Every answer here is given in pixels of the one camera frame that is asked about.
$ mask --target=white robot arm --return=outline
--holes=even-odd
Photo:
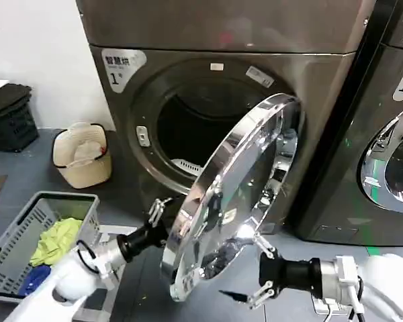
[[[69,252],[5,322],[41,322],[46,318],[52,322],[71,322],[99,285],[105,284],[108,289],[116,287],[115,272],[119,267],[131,262],[147,247],[164,244],[167,232],[159,221],[164,206],[165,202],[156,201],[150,219],[130,235],[119,235],[93,250],[80,241],[78,244],[84,245],[85,250],[76,247]],[[250,309],[275,299],[284,288],[293,288],[308,291],[318,299],[328,299],[328,303],[352,307],[360,322],[364,321],[364,307],[386,321],[403,321],[403,258],[400,256],[371,256],[360,267],[352,256],[294,262],[282,258],[258,233],[252,239],[263,251],[259,270],[261,288],[252,296],[222,291],[246,303]]]

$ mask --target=black crate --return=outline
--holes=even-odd
[[[21,152],[39,136],[28,107],[30,97],[0,110],[0,151]]]

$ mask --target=gray floor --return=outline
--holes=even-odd
[[[9,177],[0,192],[0,236],[19,210],[37,191],[74,191],[51,165],[51,142],[56,131],[42,130],[41,136],[21,154],[0,152],[0,174]],[[112,178],[99,186],[81,192],[95,193],[100,198],[100,222],[110,225],[139,226],[142,213],[135,174],[126,167],[115,135],[109,133],[113,156]],[[364,247],[314,244],[300,241],[286,233],[269,236],[269,240],[287,259],[331,259],[338,254],[355,256],[357,261],[368,256]],[[403,248],[380,248],[403,256]],[[185,303],[174,303],[167,294],[159,274],[161,251],[149,249],[126,266],[118,291],[111,321],[322,321],[313,312],[310,295],[285,290],[264,308],[249,311],[233,303],[218,290],[253,292],[257,288],[258,253],[247,249],[223,275],[201,285]],[[14,305],[0,303],[0,321]],[[333,321],[346,321],[337,317]],[[367,313],[367,321],[379,321]]]

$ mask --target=washing machine door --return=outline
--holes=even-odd
[[[403,213],[403,112],[370,143],[361,161],[360,180],[374,203]]]
[[[304,116],[297,98],[276,94],[253,107],[212,154],[169,233],[162,271],[184,301],[252,243],[287,178]]]

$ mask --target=cable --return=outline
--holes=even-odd
[[[324,322],[329,322],[332,316],[333,316],[333,309],[331,305],[328,305],[328,315],[325,318]]]
[[[358,289],[357,298],[358,298],[358,301],[360,301],[361,297],[363,296],[363,290],[364,290],[364,282],[360,276],[358,276],[358,283],[359,283],[359,289]],[[348,320],[349,321],[354,320],[354,315],[355,315],[355,312],[354,312],[354,309],[352,309],[351,313],[349,314]],[[358,318],[359,322],[365,322],[363,313],[357,313],[357,318]]]
[[[87,243],[85,243],[83,240],[79,239],[76,242],[76,246],[79,246],[79,244],[82,244],[83,247],[85,247],[85,249],[87,250],[88,254],[91,256],[92,259],[96,258],[95,252],[87,245]],[[99,274],[100,271],[98,270],[98,268],[92,268],[90,267],[85,260],[83,259],[82,255],[81,255],[81,250],[78,248],[77,253],[79,255],[79,259],[81,260],[82,264],[92,273],[94,274]]]

